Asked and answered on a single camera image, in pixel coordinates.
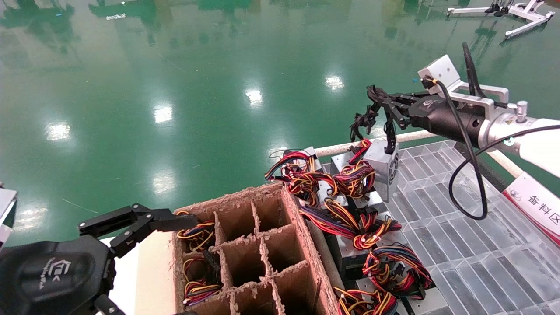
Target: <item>black wire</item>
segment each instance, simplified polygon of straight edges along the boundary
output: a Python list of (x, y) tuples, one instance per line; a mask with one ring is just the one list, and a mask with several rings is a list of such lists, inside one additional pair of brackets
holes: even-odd
[(467, 43), (463, 43), (463, 55), (465, 57), (466, 76), (469, 82), (470, 94), (474, 96), (476, 91), (481, 98), (487, 98), (478, 83), (477, 70), (474, 67), (473, 57), (470, 55), (469, 45)]
[[(560, 129), (560, 124), (559, 125), (553, 125), (553, 126), (532, 128), (532, 129), (527, 129), (527, 130), (523, 130), (523, 131), (520, 131), (520, 132), (516, 132), (512, 135), (505, 136), (503, 138), (499, 138), (497, 140), (494, 140), (494, 141), (490, 142), (489, 144), (481, 147), (480, 150), (478, 150), (474, 155), (478, 156), (481, 153), (485, 152), (486, 150), (492, 148), (493, 146), (496, 146), (499, 143), (503, 142), (504, 140), (508, 140), (509, 138), (521, 137), (521, 136), (524, 136), (528, 133), (554, 130), (554, 129)], [(455, 200), (455, 198), (453, 197), (453, 182), (455, 181), (455, 178), (457, 177), (459, 172), (462, 170), (462, 168), (465, 167), (465, 165), (468, 162), (471, 162), (471, 161), (472, 161), (472, 157), (468, 157), (461, 164), (459, 164), (459, 166), (457, 166), (457, 169), (455, 169), (455, 171), (453, 172), (453, 175), (451, 175), (451, 178), (449, 179), (449, 195), (451, 196), (451, 200), (453, 201), (454, 204), (457, 204), (457, 200)]]
[(459, 125), (459, 129), (461, 130), (461, 134), (463, 135), (463, 139), (465, 141), (466, 148), (467, 148), (467, 151), (468, 151), (469, 156), (470, 156), (469, 160), (472, 161), (472, 164), (473, 164), (473, 167), (474, 167), (474, 173), (477, 176), (478, 187), (480, 189), (480, 197), (481, 197), (481, 200), (482, 200), (482, 215), (481, 216), (474, 216), (474, 215), (468, 213), (465, 209), (463, 209), (463, 207), (461, 207), (461, 205), (458, 203), (457, 199), (455, 199), (455, 196), (453, 196), (453, 189), (452, 189), (452, 186), (451, 186), (452, 182), (449, 183), (449, 197), (451, 198), (451, 201), (453, 202), (455, 207), (457, 207), (457, 209), (459, 209), (459, 211), (461, 211), (464, 215), (466, 215), (467, 217), (469, 217), (471, 219), (474, 219), (474, 220), (483, 220), (488, 215), (488, 201), (486, 200), (486, 189), (484, 189), (484, 182), (482, 181), (482, 175), (480, 173), (480, 168), (478, 167), (477, 158), (476, 158), (476, 155), (474, 154), (474, 151), (473, 151), (473, 144), (470, 141), (470, 137), (466, 132), (465, 125), (463, 125), (463, 122), (461, 121), (461, 118), (459, 117), (459, 113), (457, 112), (457, 109), (455, 108), (455, 105), (453, 104), (453, 100), (449, 96), (449, 92), (447, 92), (447, 88), (445, 87), (445, 84), (443, 84), (443, 82), (438, 81), (438, 80), (435, 81), (435, 84), (439, 85), (441, 90), (443, 91), (444, 96), (445, 96), (445, 100), (447, 101), (447, 104), (451, 108), (451, 112), (453, 113), (453, 117), (455, 117), (455, 121), (457, 121), (457, 124)]

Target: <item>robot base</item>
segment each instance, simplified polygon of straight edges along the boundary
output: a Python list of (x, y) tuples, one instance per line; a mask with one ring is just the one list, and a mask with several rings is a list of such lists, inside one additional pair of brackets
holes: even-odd
[[(543, 0), (531, 0), (529, 4), (527, 3), (516, 3), (510, 9), (509, 13), (515, 17), (525, 18), (530, 23), (519, 27), (512, 31), (507, 31), (505, 39), (510, 39), (513, 36), (519, 35), (521, 33), (527, 32), (541, 24), (544, 24), (554, 16), (556, 12), (548, 12), (546, 15), (541, 15), (536, 12), (536, 9), (539, 8), (544, 3)], [(447, 16), (451, 15), (458, 15), (462, 13), (483, 13), (484, 15), (488, 15), (490, 13), (486, 13), (485, 11), (488, 8), (448, 8), (447, 9)]]

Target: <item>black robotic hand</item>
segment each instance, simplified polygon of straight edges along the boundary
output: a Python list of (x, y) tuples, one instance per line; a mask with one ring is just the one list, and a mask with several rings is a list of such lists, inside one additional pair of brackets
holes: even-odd
[[(80, 223), (75, 240), (5, 248), (0, 252), (0, 315), (124, 315), (108, 298), (115, 258), (153, 231), (196, 225), (193, 215), (135, 204)], [(111, 247), (97, 239), (123, 228)]]

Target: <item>green epoxy floor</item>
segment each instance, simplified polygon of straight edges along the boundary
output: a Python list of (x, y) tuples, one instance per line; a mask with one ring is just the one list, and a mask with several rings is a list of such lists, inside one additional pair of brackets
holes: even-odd
[(260, 185), (273, 151), (348, 142), (366, 85), (421, 90), (416, 72), (445, 53), (464, 74), (463, 41), (482, 83), (560, 118), (559, 17), (501, 44), (520, 21), (446, 21), (456, 0), (4, 1), (0, 179), (20, 194), (10, 245), (74, 238), (80, 221), (134, 202), (174, 209)]

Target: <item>red and white sign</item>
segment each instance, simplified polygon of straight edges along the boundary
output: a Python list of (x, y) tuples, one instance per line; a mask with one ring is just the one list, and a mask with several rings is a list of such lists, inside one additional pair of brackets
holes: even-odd
[(525, 172), (503, 194), (560, 245), (560, 199), (555, 194)]

